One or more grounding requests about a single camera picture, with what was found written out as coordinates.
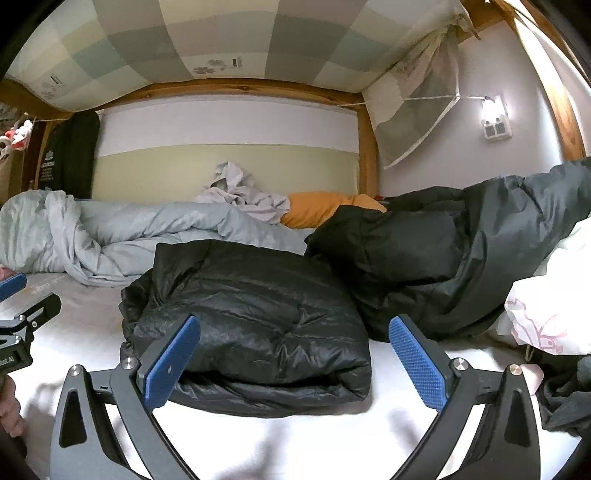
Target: dark clothing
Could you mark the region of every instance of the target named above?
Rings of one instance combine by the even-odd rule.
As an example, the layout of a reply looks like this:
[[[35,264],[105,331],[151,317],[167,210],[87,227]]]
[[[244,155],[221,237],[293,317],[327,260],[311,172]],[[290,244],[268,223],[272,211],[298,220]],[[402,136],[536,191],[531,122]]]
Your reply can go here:
[[[171,400],[281,417],[365,399],[368,336],[330,268],[290,252],[217,240],[159,244],[122,291],[125,355],[140,356],[189,315],[201,340]]]
[[[483,332],[514,281],[530,277],[591,211],[591,160],[549,173],[433,187],[395,198],[386,213],[341,206],[307,240],[351,292],[370,338],[412,318],[440,340]]]

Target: blue gripper pad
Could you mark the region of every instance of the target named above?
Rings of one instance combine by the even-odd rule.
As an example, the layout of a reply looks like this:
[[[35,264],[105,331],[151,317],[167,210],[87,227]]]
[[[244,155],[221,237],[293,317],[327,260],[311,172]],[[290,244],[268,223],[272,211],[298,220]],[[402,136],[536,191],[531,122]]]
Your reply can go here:
[[[442,374],[400,317],[390,320],[388,335],[423,403],[441,413],[447,403]]]
[[[27,286],[27,276],[24,273],[17,273],[10,278],[0,282],[0,301],[12,297]]]
[[[201,328],[190,316],[146,375],[144,405],[148,410],[162,407],[199,344]]]

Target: upper bunk underside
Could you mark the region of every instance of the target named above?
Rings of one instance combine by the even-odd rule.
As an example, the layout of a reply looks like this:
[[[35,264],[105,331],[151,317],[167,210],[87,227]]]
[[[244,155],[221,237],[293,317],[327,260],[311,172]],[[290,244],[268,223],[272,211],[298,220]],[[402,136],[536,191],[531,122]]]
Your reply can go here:
[[[360,92],[465,15],[460,0],[65,0],[7,77],[67,111],[214,77]]]

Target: white bed sheet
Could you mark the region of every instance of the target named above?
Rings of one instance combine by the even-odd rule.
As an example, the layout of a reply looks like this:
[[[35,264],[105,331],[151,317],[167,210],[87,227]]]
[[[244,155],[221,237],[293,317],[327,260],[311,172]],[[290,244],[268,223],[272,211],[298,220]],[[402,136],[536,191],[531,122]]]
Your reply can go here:
[[[66,274],[31,275],[28,287],[0,304],[2,318],[18,313],[53,291],[59,316],[35,334],[34,363],[13,373],[27,419],[28,461],[40,478],[49,476],[54,413],[65,375],[73,364],[89,371],[114,367],[119,359],[120,288],[85,287]],[[426,432],[435,412],[423,406],[396,354],[386,343],[370,343],[373,378],[368,399],[337,409],[285,419],[212,414],[167,403],[154,414],[172,444],[202,480],[389,480]],[[502,370],[523,363],[510,350],[466,342],[446,344],[475,368]],[[473,409],[460,442],[441,476],[459,468],[478,426],[483,406]],[[541,480],[550,480],[579,442],[541,429]],[[130,465],[149,477],[127,437],[115,407],[109,406]]]

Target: pillow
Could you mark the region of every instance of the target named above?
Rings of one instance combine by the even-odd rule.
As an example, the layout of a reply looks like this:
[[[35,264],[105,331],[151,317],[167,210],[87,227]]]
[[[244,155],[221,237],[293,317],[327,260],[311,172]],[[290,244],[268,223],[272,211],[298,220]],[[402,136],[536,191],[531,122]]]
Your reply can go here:
[[[386,207],[364,193],[347,197],[336,192],[300,192],[289,197],[290,211],[281,217],[281,223],[289,228],[317,228],[341,205],[386,211]]]

